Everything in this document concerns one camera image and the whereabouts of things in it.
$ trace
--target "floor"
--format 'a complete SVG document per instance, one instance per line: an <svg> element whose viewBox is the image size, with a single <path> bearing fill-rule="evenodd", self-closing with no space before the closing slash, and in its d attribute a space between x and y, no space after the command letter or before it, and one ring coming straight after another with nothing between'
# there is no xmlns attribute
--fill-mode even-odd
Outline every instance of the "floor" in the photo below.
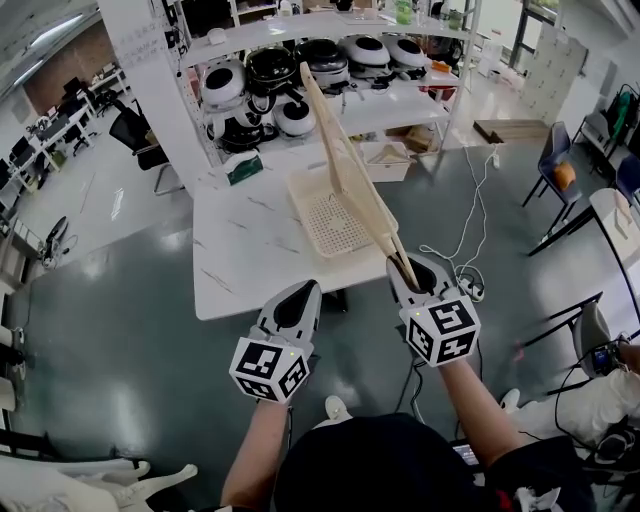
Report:
<svg viewBox="0 0 640 512"><path fill-rule="evenodd" d="M483 186L488 239L477 265L486 298L477 311L483 378L496 397L516 386L524 399L539 398L561 384L575 362L567 330L522 348L550 313L604 290L601 306L611 331L637 327L635 317L621 313L630 302L626 287L595 223L526 257L560 207L552 193L520 206L537 180L540 150L501 146L501 167L488 169ZM468 150L478 176L490 151ZM579 165L579 151L574 158L580 182L587 189L602 186ZM409 170L403 194L398 187L378 189L406 248L428 243L452 251L473 198L464 150L422 159ZM459 188L455 200L441 192L452 187ZM36 279L11 297L7 325L26 326L30 354L13 428L46 430L71 458L106 457L115 447L150 460L159 472L197 464L199 475L179 487L185 504L197 509L217 504L254 407L227 369L236 340L256 314L196 319L191 226L189 215L164 221ZM474 252L481 227L477 210L462 257ZM341 396L356 415L391 412L398 400L410 355L395 330L398 311L389 285L381 279L353 287L348 300L348 313L323 305L314 338L321 360L293 403L294 439L324 419L329 394ZM478 368L478 354L470 361ZM422 415L453 439L456 420L439 375L429 368L423 375ZM409 411L408 397L402 410Z"/></svg>
<svg viewBox="0 0 640 512"><path fill-rule="evenodd" d="M132 96L120 99L130 104ZM72 146L68 146L68 159L60 173L51 173L35 194L23 192L18 202L20 219L42 239L58 219L68 218L65 246L72 250L61 257L59 265L192 209L186 191L154 195L158 169L140 170L131 150L109 135L118 113L111 108L98 118L102 133L93 139L94 148L82 148L73 157ZM175 172L168 169L162 187L171 186L175 180Z"/></svg>
<svg viewBox="0 0 640 512"><path fill-rule="evenodd" d="M471 71L445 148L486 144L473 130L475 119L529 119L516 90L519 78L506 68L502 71L505 78L498 84ZM121 99L130 104L132 96ZM162 197L153 194L158 170L142 172L130 150L109 135L117 115L117 109L112 108L99 118L102 134L94 139L95 147L81 149L76 157L69 155L60 173L52 173L35 194L23 193L18 202L20 219L42 239L58 219L69 219L64 246L71 251L58 265L192 209L186 191ZM175 179L172 170L166 172L162 188L171 186Z"/></svg>

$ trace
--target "hand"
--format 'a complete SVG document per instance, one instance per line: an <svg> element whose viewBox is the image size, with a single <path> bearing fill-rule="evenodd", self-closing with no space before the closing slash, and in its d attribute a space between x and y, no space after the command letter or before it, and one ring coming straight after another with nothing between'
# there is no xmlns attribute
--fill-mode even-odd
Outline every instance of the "hand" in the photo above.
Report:
<svg viewBox="0 0 640 512"><path fill-rule="evenodd" d="M620 357L633 373L640 375L640 346L620 343Z"/></svg>

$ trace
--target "green floor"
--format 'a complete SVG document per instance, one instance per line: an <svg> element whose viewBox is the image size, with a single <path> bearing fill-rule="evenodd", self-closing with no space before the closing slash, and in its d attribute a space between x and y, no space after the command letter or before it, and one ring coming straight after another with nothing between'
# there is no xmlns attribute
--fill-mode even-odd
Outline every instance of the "green floor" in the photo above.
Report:
<svg viewBox="0 0 640 512"><path fill-rule="evenodd" d="M537 180L540 150L502 147L501 169L489 169L483 187L489 235L477 265L487 292L477 311L483 376L496 396L514 386L526 397L538 396L558 385L561 369L575 360L561 334L526 354L520 348L539 332L546 314L586 296L579 285L557 282L543 297L535 283L572 242L525 256L560 209L550 191L520 207ZM478 179L490 151L469 149ZM587 188L598 186L595 175L580 173L581 179L583 174ZM462 150L429 158L410 169L404 184L378 189L407 250L421 243L453 250L474 190ZM478 209L460 261L475 251L481 225ZM582 231L589 236L588 227ZM257 315L197 320L192 265L189 217L99 249L16 293L7 323L27 322L30 367L11 419L18 431L46 430L72 458L106 457L116 447L160 472L197 464L199 475L179 489L190 506L204 507L217 503L254 407L227 370L238 337ZM604 273L615 272L613 256L607 265ZM293 402L294 438L324 419L329 394L341 396L357 415L391 412L398 400L410 354L395 330L400 321L389 284L382 279L351 288L348 300L348 313L323 306L314 339L321 360ZM477 353L471 363L478 368ZM439 374L429 368L422 373L422 415L452 439L456 420Z"/></svg>

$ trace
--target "ceiling light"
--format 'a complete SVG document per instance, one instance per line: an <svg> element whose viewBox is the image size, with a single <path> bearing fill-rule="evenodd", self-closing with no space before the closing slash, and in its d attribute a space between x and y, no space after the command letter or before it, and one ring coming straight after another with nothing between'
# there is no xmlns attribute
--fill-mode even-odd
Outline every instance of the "ceiling light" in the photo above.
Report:
<svg viewBox="0 0 640 512"><path fill-rule="evenodd" d="M40 65L43 63L44 61L42 59L40 59L38 62L36 62L33 66L31 66L29 69L27 69L27 71L20 77L18 78L15 82L13 82L13 85L16 86L18 85L20 82L22 82L25 78L27 78L31 73L33 73L38 67L40 67Z"/></svg>
<svg viewBox="0 0 640 512"><path fill-rule="evenodd" d="M45 41L45 40L55 36L56 34L59 34L59 33L63 32L64 30L70 28L72 25L75 25L78 21L80 21L80 18L82 18L83 16L84 16L84 14L78 14L77 16L71 18L70 20L63 21L59 25L56 25L55 27L50 28L49 30L47 30L43 34L40 34L38 37L36 37L36 40L33 43L31 43L31 46L35 46L37 44L40 44L42 41Z"/></svg>

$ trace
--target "handwriting on wall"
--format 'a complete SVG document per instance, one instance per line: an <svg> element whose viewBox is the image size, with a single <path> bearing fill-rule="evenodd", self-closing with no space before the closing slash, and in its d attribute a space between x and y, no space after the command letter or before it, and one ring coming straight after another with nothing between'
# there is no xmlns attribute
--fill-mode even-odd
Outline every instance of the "handwriting on wall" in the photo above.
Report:
<svg viewBox="0 0 640 512"><path fill-rule="evenodd" d="M125 34L114 43L113 49L125 70L159 57L167 49L160 22L152 21Z"/></svg>

